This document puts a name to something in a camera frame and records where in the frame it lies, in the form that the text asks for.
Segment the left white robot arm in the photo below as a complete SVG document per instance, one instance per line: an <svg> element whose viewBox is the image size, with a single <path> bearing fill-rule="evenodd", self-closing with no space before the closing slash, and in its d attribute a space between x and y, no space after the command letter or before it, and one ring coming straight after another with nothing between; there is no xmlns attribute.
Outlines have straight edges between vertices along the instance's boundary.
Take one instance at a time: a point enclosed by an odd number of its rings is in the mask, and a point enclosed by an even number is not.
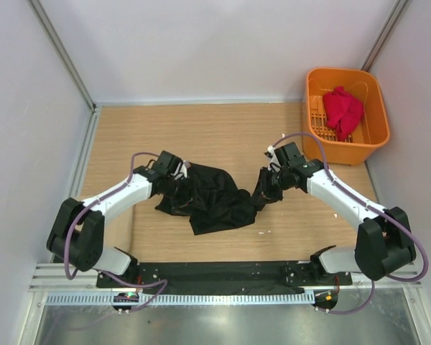
<svg viewBox="0 0 431 345"><path fill-rule="evenodd" d="M155 195L174 196L182 190L190 163L170 152L132 155L124 180L84 200L67 198L57 212L47 238L47 250L62 260L69 280L95 270L127 288L137 288L139 264L131 254L104 244L109 223Z"/></svg>

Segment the black t shirt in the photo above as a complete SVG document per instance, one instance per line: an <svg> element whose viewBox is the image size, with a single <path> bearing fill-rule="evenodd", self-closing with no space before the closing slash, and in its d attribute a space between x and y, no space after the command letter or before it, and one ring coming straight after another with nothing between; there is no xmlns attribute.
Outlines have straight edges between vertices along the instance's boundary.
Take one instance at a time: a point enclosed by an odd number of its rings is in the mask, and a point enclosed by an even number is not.
<svg viewBox="0 0 431 345"><path fill-rule="evenodd" d="M173 195L164 195L156 210L186 216L195 235L239 229L255 222L265 205L283 199L272 182L273 172L263 167L253 193L238 188L225 170L192 163L187 177L177 183Z"/></svg>

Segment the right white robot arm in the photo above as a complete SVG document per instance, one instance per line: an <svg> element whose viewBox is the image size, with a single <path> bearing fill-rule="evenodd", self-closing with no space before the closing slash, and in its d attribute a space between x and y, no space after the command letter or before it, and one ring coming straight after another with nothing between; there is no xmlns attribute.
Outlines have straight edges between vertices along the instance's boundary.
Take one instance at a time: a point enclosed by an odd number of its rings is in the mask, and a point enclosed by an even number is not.
<svg viewBox="0 0 431 345"><path fill-rule="evenodd" d="M259 172L252 202L257 210L283 199L291 188L330 206L356 230L354 247L330 246L316 253L309 267L312 281L328 283L337 272L360 272L377 281L411 264L417 257L410 239L408 217L398 208L385 208L343 183L324 162L306 160L293 142L265 153L269 164Z"/></svg>

